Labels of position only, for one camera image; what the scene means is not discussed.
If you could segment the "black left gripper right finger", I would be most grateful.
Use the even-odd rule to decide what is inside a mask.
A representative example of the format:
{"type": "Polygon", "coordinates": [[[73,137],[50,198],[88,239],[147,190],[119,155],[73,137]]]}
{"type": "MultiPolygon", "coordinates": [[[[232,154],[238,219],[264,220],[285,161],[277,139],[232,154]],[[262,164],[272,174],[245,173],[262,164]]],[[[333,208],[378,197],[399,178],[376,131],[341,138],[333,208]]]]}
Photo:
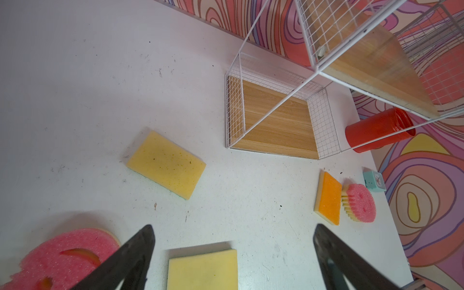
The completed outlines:
{"type": "Polygon", "coordinates": [[[326,289],[347,290],[348,282],[356,290],[397,290],[399,288],[325,225],[317,224],[313,243],[326,289]]]}

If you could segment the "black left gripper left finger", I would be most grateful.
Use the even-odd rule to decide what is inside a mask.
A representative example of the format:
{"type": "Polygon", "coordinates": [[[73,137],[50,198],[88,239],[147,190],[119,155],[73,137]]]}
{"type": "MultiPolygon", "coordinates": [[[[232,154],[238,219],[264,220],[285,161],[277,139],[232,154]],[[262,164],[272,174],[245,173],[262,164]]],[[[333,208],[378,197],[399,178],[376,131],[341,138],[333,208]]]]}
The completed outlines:
{"type": "Polygon", "coordinates": [[[155,247],[155,233],[145,225],[74,290],[143,290],[155,247]]]}

